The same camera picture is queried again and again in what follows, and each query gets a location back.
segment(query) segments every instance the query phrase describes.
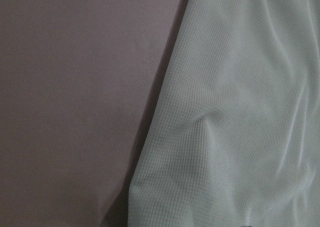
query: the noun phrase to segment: cloth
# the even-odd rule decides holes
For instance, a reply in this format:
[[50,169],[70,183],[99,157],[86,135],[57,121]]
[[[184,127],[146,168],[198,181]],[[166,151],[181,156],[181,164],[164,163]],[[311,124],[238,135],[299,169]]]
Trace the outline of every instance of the cloth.
[[318,227],[320,0],[189,0],[129,227]]

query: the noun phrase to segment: waffle knit fabric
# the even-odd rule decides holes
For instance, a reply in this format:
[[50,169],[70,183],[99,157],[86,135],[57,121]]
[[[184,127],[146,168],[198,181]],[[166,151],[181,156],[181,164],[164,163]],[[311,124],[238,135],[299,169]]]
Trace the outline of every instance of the waffle knit fabric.
[[189,0],[129,227],[320,226],[320,0]]

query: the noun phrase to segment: fabric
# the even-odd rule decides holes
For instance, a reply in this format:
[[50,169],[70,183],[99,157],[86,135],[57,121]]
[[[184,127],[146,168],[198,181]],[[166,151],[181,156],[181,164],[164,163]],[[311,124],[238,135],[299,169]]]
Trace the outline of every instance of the fabric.
[[129,227],[320,225],[320,0],[189,0]]
[[1,227],[126,226],[180,1],[0,0]]

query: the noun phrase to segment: light green fabric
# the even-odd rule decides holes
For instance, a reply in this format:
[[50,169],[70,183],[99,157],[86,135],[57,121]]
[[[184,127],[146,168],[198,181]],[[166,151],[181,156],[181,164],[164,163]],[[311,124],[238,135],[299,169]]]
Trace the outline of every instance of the light green fabric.
[[320,226],[320,0],[189,0],[129,227]]

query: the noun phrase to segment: textured fabric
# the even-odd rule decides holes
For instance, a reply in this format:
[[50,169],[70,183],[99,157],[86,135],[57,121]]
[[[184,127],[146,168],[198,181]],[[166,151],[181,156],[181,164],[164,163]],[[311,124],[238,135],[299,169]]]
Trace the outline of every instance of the textured fabric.
[[130,227],[320,225],[320,0],[189,0]]

